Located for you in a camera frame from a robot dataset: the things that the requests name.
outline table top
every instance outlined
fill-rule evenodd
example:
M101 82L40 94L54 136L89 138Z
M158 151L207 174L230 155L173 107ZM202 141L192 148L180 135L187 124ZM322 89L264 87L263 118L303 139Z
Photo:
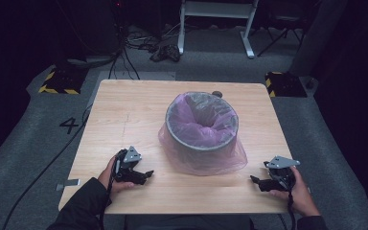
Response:
M175 171L158 131L166 111L181 93L220 91L239 116L238 137L248 164L228 174L196 176ZM84 184L97 177L109 159L134 146L143 160L137 172L154 170L145 185L112 197L108 214L281 213L286 204L262 193L250 175L269 178L264 161L275 155L291 158L266 88L256 83L103 80L68 179ZM61 209L81 186L65 187Z

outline person's right hand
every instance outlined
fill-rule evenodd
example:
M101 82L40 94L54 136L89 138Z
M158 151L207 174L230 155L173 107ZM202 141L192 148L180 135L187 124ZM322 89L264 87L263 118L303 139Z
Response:
M300 172L298 172L295 167L290 168L295 176L295 185L291 192L294 200L292 207L303 217L321 216ZM288 192L271 190L270 194L281 199L288 200Z

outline purple plastic bag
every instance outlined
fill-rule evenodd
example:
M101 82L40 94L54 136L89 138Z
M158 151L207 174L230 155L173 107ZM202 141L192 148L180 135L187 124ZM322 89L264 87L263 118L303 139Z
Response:
M202 92L178 95L169 106L158 137L180 172L231 173L247 164L237 137L239 118L224 99Z

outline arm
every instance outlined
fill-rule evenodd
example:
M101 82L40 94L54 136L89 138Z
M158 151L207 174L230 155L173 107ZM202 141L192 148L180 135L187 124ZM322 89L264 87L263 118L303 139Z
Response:
M300 218L297 222L298 229L328 229L324 219L321 217L321 214L313 202L309 189L307 188L302 175L295 167L290 168L295 176L295 185L291 192L294 200L292 208L302 216L302 218ZM288 192L272 190L270 191L270 194L281 199L288 200Z
M99 221L96 215L103 211L104 204L108 200L106 188L114 157L109 161L106 169L98 179L91 178L86 182L64 205L59 212L56 221L47 229L98 229ZM123 182L112 184L112 193L133 187L133 183Z

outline chair leg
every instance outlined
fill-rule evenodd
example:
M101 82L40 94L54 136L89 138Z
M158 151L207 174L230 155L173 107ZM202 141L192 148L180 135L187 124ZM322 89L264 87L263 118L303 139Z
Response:
M270 44L268 44L267 47L265 47L259 54L258 57L260 57L266 50L268 50L276 41L278 41L280 38L282 38L284 35L286 35L288 32L288 29L285 29L279 36L277 36L276 39L274 39Z

